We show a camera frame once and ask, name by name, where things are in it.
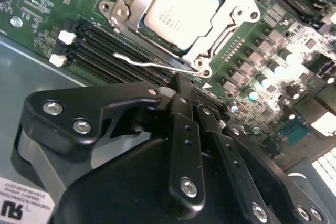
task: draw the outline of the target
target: green circuit board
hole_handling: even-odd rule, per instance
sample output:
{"label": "green circuit board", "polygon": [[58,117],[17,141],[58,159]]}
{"label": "green circuit board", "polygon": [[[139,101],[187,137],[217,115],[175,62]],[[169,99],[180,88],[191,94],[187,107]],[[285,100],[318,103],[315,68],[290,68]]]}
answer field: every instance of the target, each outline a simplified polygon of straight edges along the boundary
{"label": "green circuit board", "polygon": [[[47,61],[67,18],[88,20],[100,29],[114,34],[110,24],[98,10],[100,1],[102,0],[9,0],[2,2],[0,3],[0,34],[4,34],[39,53]],[[276,54],[268,57],[263,66],[256,67],[257,73],[263,73],[273,80],[273,85],[277,88],[274,93],[263,90],[256,79],[250,76],[243,87],[239,88],[237,92],[229,94],[222,87],[223,79],[228,78],[232,70],[237,69],[239,61],[247,60],[249,51],[257,50],[258,42],[267,41],[265,33],[272,29],[276,29],[286,38],[286,42],[281,45],[282,47],[292,49],[293,52],[303,55],[305,59],[308,59],[313,51],[327,54],[328,48],[325,46],[322,36],[319,36],[313,29],[300,25],[274,0],[256,0],[256,2],[261,12],[260,21],[255,24],[243,23],[226,45],[217,52],[211,62],[214,73],[211,78],[191,78],[200,90],[203,90],[218,102],[223,104],[229,101],[238,102],[242,109],[236,117],[245,126],[252,139],[260,142],[275,129],[279,130],[288,123],[288,119],[282,117],[282,112],[277,107],[278,98],[283,93],[284,86],[288,84],[300,85],[302,87],[300,93],[303,97],[306,94],[314,95],[325,86],[325,82],[305,68],[288,66]],[[11,24],[10,20],[14,16],[23,21],[22,27],[14,27]],[[134,45],[121,35],[114,35],[130,45]],[[314,38],[317,42],[313,49],[304,46],[311,38]],[[331,52],[329,52],[329,57],[336,58]],[[276,61],[286,68],[285,76],[274,76],[267,68],[268,62],[271,61]],[[70,66],[69,69],[94,84],[106,84],[105,81],[78,68],[76,65]],[[306,73],[308,76],[304,80],[299,79],[302,73]],[[258,101],[247,99],[245,95],[247,87],[252,87],[260,93]],[[293,106],[297,101],[284,100],[283,102]],[[258,134],[252,132],[252,129],[256,127],[259,128]]]}

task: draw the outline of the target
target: label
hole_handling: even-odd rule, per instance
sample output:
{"label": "label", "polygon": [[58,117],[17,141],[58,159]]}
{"label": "label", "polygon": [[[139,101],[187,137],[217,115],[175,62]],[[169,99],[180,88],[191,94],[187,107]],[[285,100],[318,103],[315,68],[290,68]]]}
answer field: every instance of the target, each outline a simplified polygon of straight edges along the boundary
{"label": "label", "polygon": [[0,220],[13,224],[47,224],[54,206],[45,191],[0,177]]}

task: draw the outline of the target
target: screw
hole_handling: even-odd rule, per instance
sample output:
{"label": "screw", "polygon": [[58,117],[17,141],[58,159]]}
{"label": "screw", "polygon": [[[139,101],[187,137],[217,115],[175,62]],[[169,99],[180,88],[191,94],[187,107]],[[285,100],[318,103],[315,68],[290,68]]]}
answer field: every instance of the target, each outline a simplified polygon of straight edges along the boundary
{"label": "screw", "polygon": [[210,110],[208,110],[207,108],[202,108],[203,112],[207,115],[210,115]]}
{"label": "screw", "polygon": [[157,95],[158,93],[154,89],[148,89],[149,94]]}
{"label": "screw", "polygon": [[239,132],[239,130],[237,130],[236,128],[233,128],[233,129],[232,129],[232,131],[233,131],[233,133],[235,133],[237,136],[239,136],[239,135],[240,135],[240,132]]}
{"label": "screw", "polygon": [[88,134],[91,130],[91,124],[84,120],[77,120],[73,123],[73,129],[80,134]]}
{"label": "screw", "polygon": [[320,215],[319,212],[315,208],[310,208],[311,213],[319,220],[322,221],[322,216]]}
{"label": "screw", "polygon": [[183,103],[188,103],[187,100],[185,100],[183,97],[180,98],[180,101]]}
{"label": "screw", "polygon": [[12,26],[18,27],[18,28],[22,27],[22,25],[23,25],[22,20],[19,17],[16,17],[16,16],[11,18],[10,23],[11,23]]}
{"label": "screw", "polygon": [[258,218],[258,220],[260,220],[260,222],[267,222],[267,214],[265,210],[263,210],[257,203],[252,204],[252,212]]}
{"label": "screw", "polygon": [[226,123],[225,123],[222,119],[220,119],[220,120],[218,121],[218,125],[219,125],[219,127],[220,127],[221,129],[224,129],[225,126],[226,126]]}
{"label": "screw", "polygon": [[255,135],[259,135],[260,134],[260,128],[259,127],[254,127],[252,129],[252,133],[255,134]]}
{"label": "screw", "polygon": [[63,107],[56,102],[46,102],[42,108],[49,115],[59,115],[63,112]]}
{"label": "screw", "polygon": [[297,210],[303,219],[305,219],[306,221],[310,220],[308,213],[302,207],[298,207]]}
{"label": "screw", "polygon": [[189,179],[183,179],[181,181],[181,189],[190,198],[195,198],[197,195],[197,187]]}

